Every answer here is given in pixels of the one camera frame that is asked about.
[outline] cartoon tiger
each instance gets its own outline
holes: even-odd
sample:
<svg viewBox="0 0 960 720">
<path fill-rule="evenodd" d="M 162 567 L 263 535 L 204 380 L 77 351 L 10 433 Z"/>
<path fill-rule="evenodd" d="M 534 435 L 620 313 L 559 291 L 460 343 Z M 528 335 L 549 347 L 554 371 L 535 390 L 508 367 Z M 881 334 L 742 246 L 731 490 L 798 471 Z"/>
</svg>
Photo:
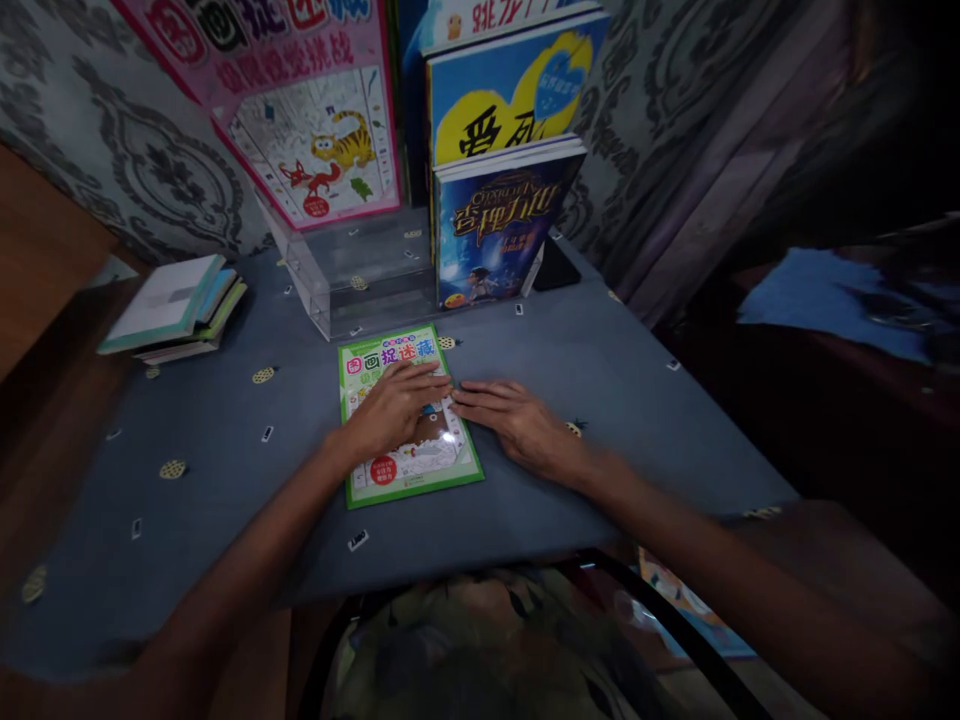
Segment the cartoon tiger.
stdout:
<svg viewBox="0 0 960 720">
<path fill-rule="evenodd" d="M 373 143 L 370 140 L 370 132 L 367 130 L 367 121 L 363 115 L 352 110 L 344 110 L 333 116 L 333 124 L 336 126 L 345 117 L 356 118 L 360 127 L 347 133 L 339 140 L 335 135 L 314 135 L 313 145 L 310 151 L 314 157 L 318 157 L 324 162 L 336 161 L 343 171 L 346 172 L 356 164 L 357 167 L 366 167 L 366 164 L 377 159 L 373 151 Z"/>
</svg>

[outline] blue book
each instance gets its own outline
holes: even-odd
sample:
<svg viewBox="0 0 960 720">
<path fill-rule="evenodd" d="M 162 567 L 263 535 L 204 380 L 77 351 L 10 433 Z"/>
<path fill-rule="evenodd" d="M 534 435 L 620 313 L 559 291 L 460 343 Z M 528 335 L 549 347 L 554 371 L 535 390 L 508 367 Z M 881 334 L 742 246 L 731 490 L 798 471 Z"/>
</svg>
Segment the blue book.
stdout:
<svg viewBox="0 0 960 720">
<path fill-rule="evenodd" d="M 213 317 L 213 313 L 216 312 L 220 301 L 223 300 L 223 296 L 227 294 L 227 290 L 230 289 L 230 286 L 233 285 L 236 279 L 236 270 L 221 270 L 217 273 L 217 277 L 210 286 L 210 290 L 207 291 L 207 296 L 200 305 L 200 312 L 197 313 L 197 322 L 203 323 L 204 325 L 210 322 L 210 318 Z"/>
<path fill-rule="evenodd" d="M 585 155 L 580 139 L 567 135 L 434 174 L 440 309 L 520 294 Z"/>
<path fill-rule="evenodd" d="M 398 105 L 403 113 L 413 205 L 423 205 L 427 201 L 427 178 L 433 164 L 427 152 L 425 132 L 424 58 L 598 7 L 589 0 L 511 0 L 494 4 L 477 0 L 397 2 L 395 17 L 402 97 Z"/>
</svg>

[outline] clear plastic box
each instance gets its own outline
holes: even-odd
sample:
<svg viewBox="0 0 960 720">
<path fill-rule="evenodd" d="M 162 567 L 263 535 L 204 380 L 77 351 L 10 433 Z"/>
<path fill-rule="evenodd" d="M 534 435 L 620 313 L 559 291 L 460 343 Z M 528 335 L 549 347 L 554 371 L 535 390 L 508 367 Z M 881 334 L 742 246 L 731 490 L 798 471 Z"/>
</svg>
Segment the clear plastic box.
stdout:
<svg viewBox="0 0 960 720">
<path fill-rule="evenodd" d="M 441 313 L 430 257 L 430 213 L 403 207 L 295 232 L 262 199 L 260 207 L 304 309 L 327 340 L 383 333 Z M 523 295 L 539 268 L 534 264 Z"/>
</svg>

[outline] wallpaper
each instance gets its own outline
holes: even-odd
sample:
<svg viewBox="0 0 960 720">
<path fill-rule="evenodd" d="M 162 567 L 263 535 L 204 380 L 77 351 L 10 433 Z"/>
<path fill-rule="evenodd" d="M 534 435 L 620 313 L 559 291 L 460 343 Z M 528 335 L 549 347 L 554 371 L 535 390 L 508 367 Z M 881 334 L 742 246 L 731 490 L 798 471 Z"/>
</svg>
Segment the wallpaper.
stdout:
<svg viewBox="0 0 960 720">
<path fill-rule="evenodd" d="M 272 243 L 240 166 L 108 0 L 0 2 L 0 141 L 148 263 Z"/>
<path fill-rule="evenodd" d="M 622 0 L 574 131 L 589 154 L 558 226 L 616 284 L 643 238 L 627 224 L 770 46 L 797 0 Z"/>
</svg>

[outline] space-themed book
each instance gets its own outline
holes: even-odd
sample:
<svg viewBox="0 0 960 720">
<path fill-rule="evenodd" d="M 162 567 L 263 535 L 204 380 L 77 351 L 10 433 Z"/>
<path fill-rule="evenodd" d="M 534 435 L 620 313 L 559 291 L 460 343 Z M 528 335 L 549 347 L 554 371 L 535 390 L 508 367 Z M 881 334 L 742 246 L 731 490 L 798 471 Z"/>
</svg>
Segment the space-themed book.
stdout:
<svg viewBox="0 0 960 720">
<path fill-rule="evenodd" d="M 513 298 L 580 170 L 568 134 L 434 173 L 433 253 L 441 310 Z"/>
<path fill-rule="evenodd" d="M 394 363 L 439 362 L 447 375 L 444 341 L 433 325 L 361 340 L 340 348 L 340 413 L 344 423 Z M 443 490 L 483 480 L 470 431 L 445 398 L 424 407 L 406 442 L 355 468 L 347 481 L 347 509 Z"/>
</svg>

